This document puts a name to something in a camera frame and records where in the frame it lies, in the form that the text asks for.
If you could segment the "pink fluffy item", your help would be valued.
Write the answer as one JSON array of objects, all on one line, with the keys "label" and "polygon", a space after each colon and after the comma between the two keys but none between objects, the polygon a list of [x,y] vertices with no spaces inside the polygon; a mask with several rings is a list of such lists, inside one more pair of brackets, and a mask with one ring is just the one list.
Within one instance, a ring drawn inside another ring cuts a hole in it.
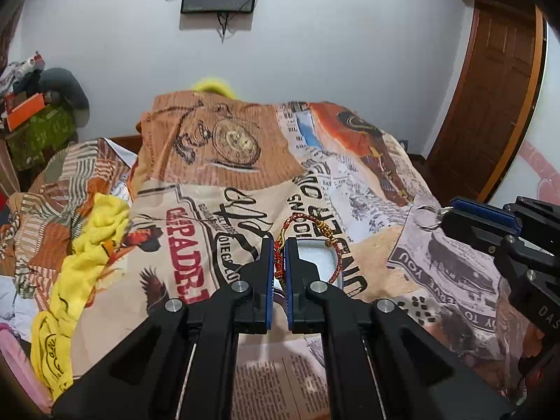
[{"label": "pink fluffy item", "polygon": [[12,333],[12,328],[5,323],[1,324],[1,355],[26,395],[42,412],[50,413],[50,393],[34,373],[24,349]]}]

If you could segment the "pink heart wall stickers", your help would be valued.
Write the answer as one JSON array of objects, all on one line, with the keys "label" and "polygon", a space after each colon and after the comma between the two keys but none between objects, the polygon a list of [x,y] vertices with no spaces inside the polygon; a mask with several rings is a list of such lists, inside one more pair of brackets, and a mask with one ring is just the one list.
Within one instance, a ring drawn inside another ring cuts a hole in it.
[{"label": "pink heart wall stickers", "polygon": [[524,141],[518,153],[539,177],[537,183],[537,199],[540,201],[560,204],[560,175],[548,159],[533,146],[531,142]]}]

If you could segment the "yellow pillow behind bed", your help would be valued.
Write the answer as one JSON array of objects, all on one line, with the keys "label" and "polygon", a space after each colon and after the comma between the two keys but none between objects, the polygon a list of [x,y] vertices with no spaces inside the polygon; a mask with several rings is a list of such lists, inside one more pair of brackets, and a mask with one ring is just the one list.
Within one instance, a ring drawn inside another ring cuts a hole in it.
[{"label": "yellow pillow behind bed", "polygon": [[192,89],[196,92],[213,93],[228,99],[236,100],[236,94],[229,84],[218,78],[201,79],[192,86]]}]

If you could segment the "purple heart-shaped jewelry box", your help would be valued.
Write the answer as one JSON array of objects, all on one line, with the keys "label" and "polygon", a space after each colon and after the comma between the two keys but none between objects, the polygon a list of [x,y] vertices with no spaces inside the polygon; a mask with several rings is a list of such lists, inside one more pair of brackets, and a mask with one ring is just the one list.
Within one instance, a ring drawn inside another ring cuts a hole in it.
[{"label": "purple heart-shaped jewelry box", "polygon": [[[325,240],[313,238],[298,238],[297,247],[300,259],[311,262],[317,266],[319,278],[327,282],[337,266],[338,257],[332,246],[327,246]],[[343,288],[342,273],[336,278],[334,285]],[[277,280],[273,282],[272,289],[275,301],[285,301],[286,295],[281,283]]]}]

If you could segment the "yellow cloth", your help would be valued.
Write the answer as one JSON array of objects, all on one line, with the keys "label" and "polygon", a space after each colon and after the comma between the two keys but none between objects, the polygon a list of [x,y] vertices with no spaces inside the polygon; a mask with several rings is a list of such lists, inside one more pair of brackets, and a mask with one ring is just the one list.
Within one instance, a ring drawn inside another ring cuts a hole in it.
[{"label": "yellow cloth", "polygon": [[52,287],[48,309],[32,322],[30,363],[52,400],[73,383],[72,336],[128,222],[127,202],[113,195],[95,195],[93,209]]}]

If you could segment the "dark grey bag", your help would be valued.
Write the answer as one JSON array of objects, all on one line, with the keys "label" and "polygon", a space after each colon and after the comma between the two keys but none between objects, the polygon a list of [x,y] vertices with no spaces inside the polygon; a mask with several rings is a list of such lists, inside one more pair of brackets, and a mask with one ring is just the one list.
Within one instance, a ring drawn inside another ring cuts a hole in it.
[{"label": "dark grey bag", "polygon": [[57,93],[70,106],[79,128],[87,125],[90,115],[89,100],[81,84],[69,70],[61,67],[45,69],[41,73],[39,87],[44,93]]}]

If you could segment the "green patterned box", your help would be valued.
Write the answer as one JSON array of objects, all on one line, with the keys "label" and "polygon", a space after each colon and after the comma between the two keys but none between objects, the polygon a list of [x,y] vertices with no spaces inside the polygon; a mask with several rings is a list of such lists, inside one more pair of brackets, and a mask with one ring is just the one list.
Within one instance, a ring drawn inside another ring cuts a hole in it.
[{"label": "green patterned box", "polygon": [[48,105],[6,136],[14,168],[25,171],[45,164],[44,151],[56,153],[75,132],[71,112],[63,106]]}]

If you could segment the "orange box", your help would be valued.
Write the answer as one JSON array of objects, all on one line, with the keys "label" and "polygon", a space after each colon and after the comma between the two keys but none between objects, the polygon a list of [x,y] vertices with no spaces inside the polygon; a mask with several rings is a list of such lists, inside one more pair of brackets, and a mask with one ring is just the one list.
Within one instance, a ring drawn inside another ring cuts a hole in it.
[{"label": "orange box", "polygon": [[14,131],[35,114],[42,111],[45,107],[46,103],[44,102],[44,95],[42,93],[36,93],[18,106],[14,107],[12,112],[8,113],[8,130],[11,132]]}]

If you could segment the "printed newspaper-pattern bedspread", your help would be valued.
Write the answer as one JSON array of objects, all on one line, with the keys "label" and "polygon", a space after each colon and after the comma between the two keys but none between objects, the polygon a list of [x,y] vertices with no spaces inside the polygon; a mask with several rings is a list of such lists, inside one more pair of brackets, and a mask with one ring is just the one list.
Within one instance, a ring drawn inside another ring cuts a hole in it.
[{"label": "printed newspaper-pattern bedspread", "polygon": [[324,240],[355,300],[381,297],[513,396],[496,335],[501,276],[489,256],[433,228],[439,202],[392,135],[333,103],[159,96],[125,161],[106,139],[57,152],[1,230],[1,293],[28,340],[96,194],[127,202],[124,237],[71,340],[73,383],[169,296],[203,301],[239,277],[264,238]]}]

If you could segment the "brown wooden door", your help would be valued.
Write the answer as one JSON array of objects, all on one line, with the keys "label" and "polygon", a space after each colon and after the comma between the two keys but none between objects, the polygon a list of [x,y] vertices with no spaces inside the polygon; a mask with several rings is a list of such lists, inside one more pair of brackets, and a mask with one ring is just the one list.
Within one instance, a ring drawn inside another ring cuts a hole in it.
[{"label": "brown wooden door", "polygon": [[533,0],[474,0],[460,77],[427,158],[440,203],[485,202],[501,183],[532,118],[545,27]]}]

